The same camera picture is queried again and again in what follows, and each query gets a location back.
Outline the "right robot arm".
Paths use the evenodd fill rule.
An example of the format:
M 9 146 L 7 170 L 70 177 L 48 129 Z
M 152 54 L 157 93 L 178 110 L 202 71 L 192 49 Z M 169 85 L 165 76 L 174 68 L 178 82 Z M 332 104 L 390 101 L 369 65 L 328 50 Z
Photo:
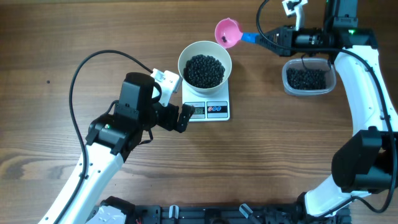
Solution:
M 333 217 L 350 203 L 385 192 L 384 212 L 397 188 L 397 113 L 379 68 L 376 36 L 358 27 L 356 1 L 327 1 L 323 27 L 303 26 L 303 1 L 284 1 L 294 26 L 260 32 L 257 41 L 282 57 L 328 54 L 343 82 L 353 122 L 352 138 L 333 156 L 331 176 L 300 196 L 307 223 Z

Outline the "pink scoop with blue handle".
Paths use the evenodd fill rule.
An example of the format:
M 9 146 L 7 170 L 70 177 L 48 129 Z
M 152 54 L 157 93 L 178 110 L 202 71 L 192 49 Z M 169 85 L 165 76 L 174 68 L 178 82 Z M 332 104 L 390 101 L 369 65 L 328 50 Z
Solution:
M 256 43 L 258 33 L 243 32 L 239 23 L 231 18 L 222 19 L 215 27 L 215 40 L 224 49 L 234 47 L 240 41 Z

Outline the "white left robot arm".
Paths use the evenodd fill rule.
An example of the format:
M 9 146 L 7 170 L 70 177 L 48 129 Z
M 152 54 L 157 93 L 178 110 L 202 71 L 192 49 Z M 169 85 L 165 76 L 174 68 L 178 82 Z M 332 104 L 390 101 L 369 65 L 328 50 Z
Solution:
M 41 223 L 85 223 L 108 182 L 143 143 L 144 131 L 154 126 L 186 130 L 194 108 L 169 102 L 181 82 L 181 76 L 170 71 L 126 75 L 119 99 L 111 104 L 113 114 L 102 114 L 90 124 L 85 154 Z

